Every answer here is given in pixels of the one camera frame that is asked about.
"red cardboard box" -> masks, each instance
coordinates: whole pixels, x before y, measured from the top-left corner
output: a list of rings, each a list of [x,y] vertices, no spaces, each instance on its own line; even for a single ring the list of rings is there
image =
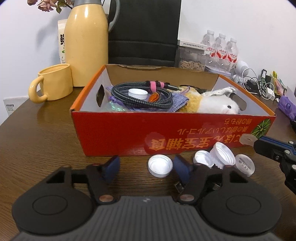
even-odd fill
[[[194,85],[207,90],[232,86],[245,101],[240,114],[165,112],[100,112],[96,94],[107,86],[130,81],[163,81]],[[107,94],[103,104],[108,102]],[[71,107],[74,126],[86,156],[141,156],[176,154],[207,149],[220,141],[240,147],[266,134],[275,114],[253,95],[228,78],[188,69],[103,66],[81,91]]]

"bottle label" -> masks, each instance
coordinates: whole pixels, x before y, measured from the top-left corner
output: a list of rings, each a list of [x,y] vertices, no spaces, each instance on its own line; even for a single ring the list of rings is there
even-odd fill
[[[227,56],[227,50],[222,49],[222,48],[217,49],[216,57],[221,58],[221,59],[225,59],[226,56]]]
[[[237,61],[237,55],[233,54],[233,53],[228,53],[227,54],[227,60],[229,62],[233,62],[235,63]]]
[[[207,47],[207,51],[210,53],[210,56],[211,57],[214,57],[215,56],[215,53],[216,53],[216,49],[211,47],[211,46],[208,46]]]

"plastic storage container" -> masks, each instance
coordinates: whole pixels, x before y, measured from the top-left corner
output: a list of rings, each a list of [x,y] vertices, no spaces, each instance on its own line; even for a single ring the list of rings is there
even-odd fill
[[[228,78],[231,78],[231,76],[232,76],[232,74],[229,73],[228,71],[225,71],[221,68],[211,67],[211,66],[206,66],[205,72],[209,72],[209,73],[213,73],[213,74],[221,74],[221,75],[224,75]]]
[[[204,71],[209,56],[209,53],[205,51],[207,46],[181,40],[178,41],[178,44],[175,67]]]

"purple fabric pouch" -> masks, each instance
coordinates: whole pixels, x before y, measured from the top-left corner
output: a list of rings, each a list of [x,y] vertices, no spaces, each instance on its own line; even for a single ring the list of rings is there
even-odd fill
[[[278,108],[287,116],[291,121],[295,121],[296,106],[289,100],[287,96],[281,96],[278,103]]]

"black office chair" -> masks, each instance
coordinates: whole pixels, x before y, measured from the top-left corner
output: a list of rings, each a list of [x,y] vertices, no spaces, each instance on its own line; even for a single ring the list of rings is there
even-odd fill
[[[181,0],[120,0],[109,33],[109,63],[174,66]],[[114,18],[111,0],[109,22]]]

